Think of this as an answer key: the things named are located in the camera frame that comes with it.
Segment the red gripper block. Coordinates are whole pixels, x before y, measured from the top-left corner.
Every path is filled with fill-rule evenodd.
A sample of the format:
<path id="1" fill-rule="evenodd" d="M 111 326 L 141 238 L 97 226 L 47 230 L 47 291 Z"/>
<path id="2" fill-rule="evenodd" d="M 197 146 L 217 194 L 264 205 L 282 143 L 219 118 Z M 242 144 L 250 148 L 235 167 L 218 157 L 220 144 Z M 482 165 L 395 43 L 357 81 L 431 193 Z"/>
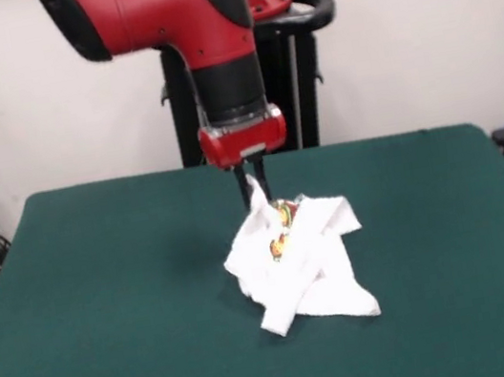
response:
<path id="1" fill-rule="evenodd" d="M 232 168 L 245 209 L 250 209 L 252 189 L 242 163 L 252 156 L 250 162 L 256 180 L 266 199 L 272 200 L 261 153 L 277 150 L 286 140 L 285 119 L 280 108 L 269 104 L 263 115 L 257 118 L 229 127 L 206 125 L 200 127 L 198 133 L 200 148 L 207 162 L 220 169 Z"/>

